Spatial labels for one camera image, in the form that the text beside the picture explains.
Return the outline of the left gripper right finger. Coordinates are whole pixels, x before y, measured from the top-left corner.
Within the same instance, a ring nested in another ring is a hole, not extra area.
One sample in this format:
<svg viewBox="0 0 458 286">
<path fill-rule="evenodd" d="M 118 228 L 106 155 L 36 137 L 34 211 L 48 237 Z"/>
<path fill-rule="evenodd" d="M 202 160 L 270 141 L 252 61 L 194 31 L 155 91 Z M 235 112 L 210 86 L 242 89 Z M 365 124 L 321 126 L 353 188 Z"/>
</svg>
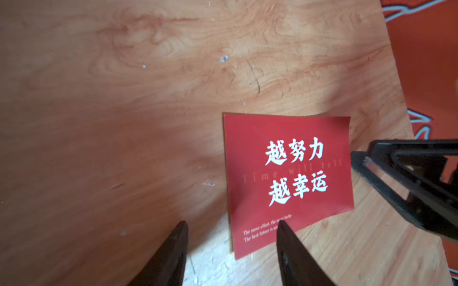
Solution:
<svg viewBox="0 0 458 286">
<path fill-rule="evenodd" d="M 335 286 L 283 220 L 277 229 L 277 256 L 284 286 Z"/>
</svg>

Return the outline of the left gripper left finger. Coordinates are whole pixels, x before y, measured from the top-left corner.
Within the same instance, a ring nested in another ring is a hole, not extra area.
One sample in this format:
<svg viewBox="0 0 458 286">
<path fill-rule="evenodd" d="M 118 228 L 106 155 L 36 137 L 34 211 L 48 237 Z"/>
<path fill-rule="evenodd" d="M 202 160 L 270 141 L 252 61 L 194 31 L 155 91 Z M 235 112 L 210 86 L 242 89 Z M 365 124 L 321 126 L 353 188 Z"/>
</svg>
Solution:
<svg viewBox="0 0 458 286">
<path fill-rule="evenodd" d="M 188 224 L 182 220 L 157 249 L 130 286 L 182 286 L 188 250 Z"/>
</svg>

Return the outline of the red card top row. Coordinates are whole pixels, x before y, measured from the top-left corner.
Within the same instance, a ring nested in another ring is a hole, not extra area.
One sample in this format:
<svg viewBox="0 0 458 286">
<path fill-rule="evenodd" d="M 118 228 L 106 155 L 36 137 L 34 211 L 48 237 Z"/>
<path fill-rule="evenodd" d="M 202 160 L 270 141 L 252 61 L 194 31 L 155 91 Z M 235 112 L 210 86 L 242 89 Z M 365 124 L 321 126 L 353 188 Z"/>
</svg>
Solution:
<svg viewBox="0 0 458 286">
<path fill-rule="evenodd" d="M 226 113 L 225 163 L 236 259 L 354 208 L 348 117 Z"/>
</svg>

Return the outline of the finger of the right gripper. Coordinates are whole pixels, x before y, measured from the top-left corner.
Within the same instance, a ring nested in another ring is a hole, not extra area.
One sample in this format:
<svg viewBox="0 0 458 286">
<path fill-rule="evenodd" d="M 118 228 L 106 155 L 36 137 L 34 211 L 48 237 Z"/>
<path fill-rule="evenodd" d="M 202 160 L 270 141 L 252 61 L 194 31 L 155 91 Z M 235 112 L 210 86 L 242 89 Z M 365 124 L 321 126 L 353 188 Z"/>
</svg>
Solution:
<svg viewBox="0 0 458 286">
<path fill-rule="evenodd" d="M 369 158 L 393 178 L 418 185 L 448 186 L 441 180 L 447 157 L 458 155 L 457 139 L 375 140 Z"/>
<path fill-rule="evenodd" d="M 406 199 L 396 193 L 367 163 L 374 163 L 409 190 Z M 392 159 L 370 157 L 364 151 L 351 153 L 351 167 L 364 178 L 406 221 L 426 232 L 449 241 L 458 241 L 458 209 L 449 191 L 429 179 L 430 172 L 418 175 Z"/>
</svg>

